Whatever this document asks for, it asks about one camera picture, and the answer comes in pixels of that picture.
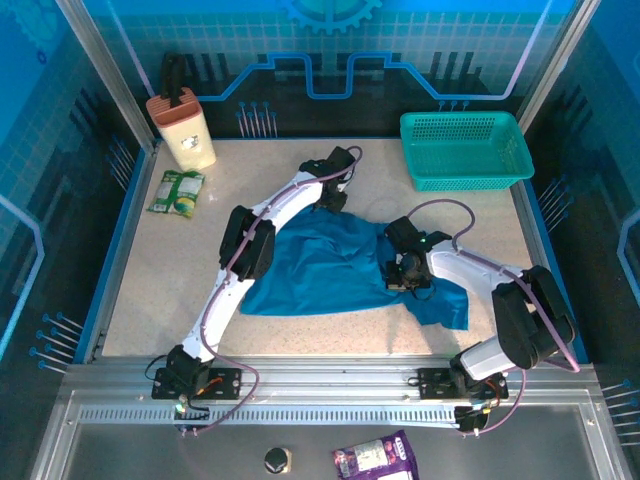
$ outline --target beige container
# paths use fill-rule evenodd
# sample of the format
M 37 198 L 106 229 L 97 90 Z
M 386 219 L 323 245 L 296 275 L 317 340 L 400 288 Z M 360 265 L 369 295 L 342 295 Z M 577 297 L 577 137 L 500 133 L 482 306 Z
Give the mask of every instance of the beige container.
M 147 110 L 183 171 L 202 170 L 216 162 L 216 153 L 198 98 L 186 87 L 182 105 L 170 107 L 160 95 L 147 100 Z

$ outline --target black handle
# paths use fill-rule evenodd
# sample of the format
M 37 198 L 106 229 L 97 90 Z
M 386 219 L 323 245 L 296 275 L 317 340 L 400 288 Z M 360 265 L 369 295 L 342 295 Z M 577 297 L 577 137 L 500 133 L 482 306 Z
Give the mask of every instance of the black handle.
M 161 98 L 170 98 L 170 107 L 182 105 L 180 95 L 184 95 L 182 85 L 184 83 L 186 62 L 183 55 L 167 52 L 162 60 L 160 75 L 162 77 Z

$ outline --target glass panel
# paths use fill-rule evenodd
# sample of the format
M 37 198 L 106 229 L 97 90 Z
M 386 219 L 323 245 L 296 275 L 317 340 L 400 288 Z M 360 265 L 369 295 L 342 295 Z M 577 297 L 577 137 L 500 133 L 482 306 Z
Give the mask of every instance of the glass panel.
M 638 18 L 638 2 L 602 0 L 526 136 L 533 186 L 603 387 L 640 382 Z M 615 413 L 637 411 L 624 406 L 631 398 L 612 400 Z M 637 442 L 636 417 L 616 420 L 631 419 L 617 429 L 622 442 Z M 637 446 L 625 452 L 637 467 Z
M 91 0 L 87 8 L 141 107 L 161 91 L 164 53 L 181 53 L 212 135 L 252 138 L 398 135 L 409 111 L 515 114 L 576 2 L 472 3 Z
M 29 476 L 139 151 L 55 3 L 23 3 L 5 2 L 0 15 L 0 464 L 7 479 Z M 45 314 L 60 326 L 44 323 Z

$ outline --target plastic basket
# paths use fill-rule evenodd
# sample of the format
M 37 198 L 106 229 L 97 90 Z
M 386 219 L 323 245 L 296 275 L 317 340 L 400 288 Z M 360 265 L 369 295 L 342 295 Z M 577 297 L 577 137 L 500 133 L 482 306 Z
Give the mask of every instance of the plastic basket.
M 405 113 L 400 136 L 418 191 L 501 190 L 533 176 L 531 154 L 509 113 Z

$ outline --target white table surface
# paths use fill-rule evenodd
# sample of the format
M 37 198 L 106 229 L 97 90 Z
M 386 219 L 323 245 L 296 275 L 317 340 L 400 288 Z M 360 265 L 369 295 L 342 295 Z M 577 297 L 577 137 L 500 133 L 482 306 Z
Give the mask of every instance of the white table surface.
M 216 141 L 217 162 L 203 170 L 206 182 L 192 219 L 146 211 L 162 173 L 177 169 L 166 145 L 153 171 L 131 253 L 104 343 L 103 355 L 159 355 L 180 343 L 197 319 L 217 274 L 218 248 L 231 210 L 250 207 L 287 183 L 308 159 L 326 158 L 336 145 L 364 150 L 349 185 L 345 211 L 372 222 L 405 215 L 420 202 L 455 198 L 477 215 L 461 244 L 503 263 L 531 266 L 511 194 L 416 192 L 400 140 Z M 453 205 L 422 209 L 412 221 L 427 231 L 454 234 L 467 213 Z M 491 312 L 471 295 L 468 331 L 421 327 L 404 305 L 307 317 L 261 317 L 236 312 L 220 345 L 231 355 L 444 354 L 495 334 Z

